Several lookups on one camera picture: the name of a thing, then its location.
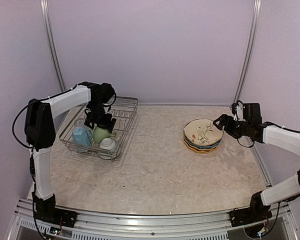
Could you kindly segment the green ceramic mug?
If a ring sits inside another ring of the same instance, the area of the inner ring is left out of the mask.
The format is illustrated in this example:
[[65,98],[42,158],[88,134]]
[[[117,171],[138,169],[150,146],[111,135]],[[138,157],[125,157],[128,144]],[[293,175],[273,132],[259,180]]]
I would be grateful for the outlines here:
[[116,132],[114,130],[110,133],[107,129],[96,126],[92,132],[92,139],[95,143],[100,144],[103,139],[113,138],[115,135]]

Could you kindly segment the light blue mug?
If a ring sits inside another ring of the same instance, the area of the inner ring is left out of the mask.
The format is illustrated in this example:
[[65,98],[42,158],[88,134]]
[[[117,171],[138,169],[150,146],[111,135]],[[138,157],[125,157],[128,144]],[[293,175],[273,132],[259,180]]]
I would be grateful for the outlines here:
[[79,153],[85,153],[92,146],[92,130],[86,129],[83,126],[77,126],[72,131],[72,139],[75,143],[75,148]]

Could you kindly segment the white patterned bowl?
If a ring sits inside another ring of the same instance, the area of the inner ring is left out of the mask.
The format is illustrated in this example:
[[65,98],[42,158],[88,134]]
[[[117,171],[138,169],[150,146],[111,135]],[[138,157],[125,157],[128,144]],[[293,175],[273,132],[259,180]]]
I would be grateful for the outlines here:
[[115,140],[107,137],[100,142],[99,147],[106,151],[112,151],[116,149],[117,143]]

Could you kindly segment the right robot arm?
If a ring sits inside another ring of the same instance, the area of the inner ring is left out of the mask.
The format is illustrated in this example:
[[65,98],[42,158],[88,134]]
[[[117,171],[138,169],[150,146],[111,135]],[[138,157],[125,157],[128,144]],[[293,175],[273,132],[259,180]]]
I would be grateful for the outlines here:
[[300,196],[300,131],[264,122],[260,116],[239,120],[223,114],[213,124],[236,140],[247,137],[255,142],[270,174],[272,185],[251,197],[245,212],[250,222],[258,221],[272,204]]

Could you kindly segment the cream speckled plate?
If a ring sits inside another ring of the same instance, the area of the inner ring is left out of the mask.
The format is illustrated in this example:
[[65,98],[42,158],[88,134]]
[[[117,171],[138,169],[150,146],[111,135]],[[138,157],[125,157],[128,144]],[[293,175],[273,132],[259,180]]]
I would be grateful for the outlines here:
[[199,118],[184,126],[183,135],[196,145],[207,146],[220,141],[224,132],[214,126],[213,120]]

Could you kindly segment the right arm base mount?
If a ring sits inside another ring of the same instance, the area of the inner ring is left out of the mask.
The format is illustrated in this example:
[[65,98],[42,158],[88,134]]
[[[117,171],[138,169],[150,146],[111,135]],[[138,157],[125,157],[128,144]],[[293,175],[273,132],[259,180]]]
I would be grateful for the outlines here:
[[252,223],[264,221],[272,217],[272,212],[268,209],[258,212],[253,212],[250,208],[234,208],[229,212],[230,223],[232,227],[249,225]]

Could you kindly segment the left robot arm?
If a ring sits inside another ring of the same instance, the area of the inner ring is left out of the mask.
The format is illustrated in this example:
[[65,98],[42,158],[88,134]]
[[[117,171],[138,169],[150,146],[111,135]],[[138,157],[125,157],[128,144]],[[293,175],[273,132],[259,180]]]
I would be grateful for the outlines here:
[[111,84],[84,81],[54,96],[33,98],[23,108],[26,111],[26,143],[22,146],[30,151],[29,171],[34,184],[34,219],[72,227],[77,218],[75,211],[56,207],[50,177],[50,153],[56,139],[54,119],[74,107],[86,105],[85,126],[90,129],[97,126],[112,132],[116,119],[105,108],[111,108],[109,101],[116,99],[117,94]]

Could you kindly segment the clear drinking glass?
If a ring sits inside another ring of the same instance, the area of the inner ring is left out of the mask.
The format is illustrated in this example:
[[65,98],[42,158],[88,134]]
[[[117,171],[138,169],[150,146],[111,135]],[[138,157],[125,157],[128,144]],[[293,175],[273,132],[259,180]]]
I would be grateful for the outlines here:
[[85,119],[84,118],[78,118],[77,120],[74,121],[74,127],[82,127],[84,129],[87,129],[85,126]]

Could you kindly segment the blue dotted plate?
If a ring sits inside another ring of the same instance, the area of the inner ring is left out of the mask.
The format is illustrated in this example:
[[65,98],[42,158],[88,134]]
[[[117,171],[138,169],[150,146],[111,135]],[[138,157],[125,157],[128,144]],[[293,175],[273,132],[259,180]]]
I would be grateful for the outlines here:
[[212,149],[216,146],[218,146],[221,141],[218,141],[216,143],[213,143],[213,144],[210,144],[210,145],[198,145],[198,144],[195,144],[193,142],[191,142],[190,140],[188,140],[186,137],[183,138],[185,140],[186,143],[188,143],[190,146],[194,147],[194,148],[197,148],[197,149]]

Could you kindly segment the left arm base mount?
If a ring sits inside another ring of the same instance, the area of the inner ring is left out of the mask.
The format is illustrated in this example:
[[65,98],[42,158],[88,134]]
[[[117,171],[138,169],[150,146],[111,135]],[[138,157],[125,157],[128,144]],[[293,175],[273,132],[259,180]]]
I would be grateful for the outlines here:
[[34,217],[37,220],[69,228],[74,228],[77,216],[78,213],[75,211],[60,208],[54,208],[48,211],[36,210],[34,212]]

